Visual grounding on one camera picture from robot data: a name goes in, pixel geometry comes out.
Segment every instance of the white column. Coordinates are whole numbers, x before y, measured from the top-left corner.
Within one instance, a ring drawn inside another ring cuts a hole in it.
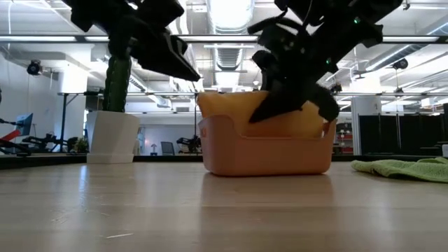
[[[373,116],[382,112],[381,97],[353,97],[351,98],[351,128],[353,130],[353,154],[361,155],[361,135],[359,116]]]
[[[91,48],[85,48],[76,55],[76,60],[79,62],[90,62],[90,55]],[[65,93],[85,92],[87,90],[88,76],[89,73],[87,71],[80,69],[74,64],[67,64],[64,70],[59,73],[59,91]],[[73,96],[68,96],[67,101],[70,101],[72,98]],[[62,128],[63,100],[64,98],[59,96],[56,101],[55,134],[58,137],[60,137]],[[66,106],[64,140],[83,135],[84,110],[85,96],[78,96]]]

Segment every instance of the cactus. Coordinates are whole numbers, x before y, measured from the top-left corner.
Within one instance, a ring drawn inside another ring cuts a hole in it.
[[[109,59],[104,89],[103,111],[125,112],[127,88],[131,76],[132,61],[113,56]]]

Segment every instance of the green plant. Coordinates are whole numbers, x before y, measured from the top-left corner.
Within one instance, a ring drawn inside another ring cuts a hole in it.
[[[76,153],[88,153],[89,142],[84,137],[80,137],[75,143],[74,150]]]
[[[119,58],[114,55],[109,59],[104,89],[103,111],[125,112],[127,88],[131,76],[131,58]]]

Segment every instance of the computer monitor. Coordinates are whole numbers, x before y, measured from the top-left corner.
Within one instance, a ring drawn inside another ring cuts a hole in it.
[[[29,115],[19,115],[16,123],[17,126],[15,126],[15,129],[20,131],[20,135],[18,137],[28,136],[31,132],[31,126],[33,123],[33,113],[30,113]]]

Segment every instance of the yellow object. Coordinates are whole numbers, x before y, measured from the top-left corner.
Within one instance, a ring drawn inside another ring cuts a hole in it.
[[[229,116],[236,131],[247,137],[321,138],[323,119],[319,108],[306,102],[302,111],[293,111],[257,123],[249,123],[252,113],[266,98],[266,91],[239,93],[201,93],[197,104],[203,118]]]

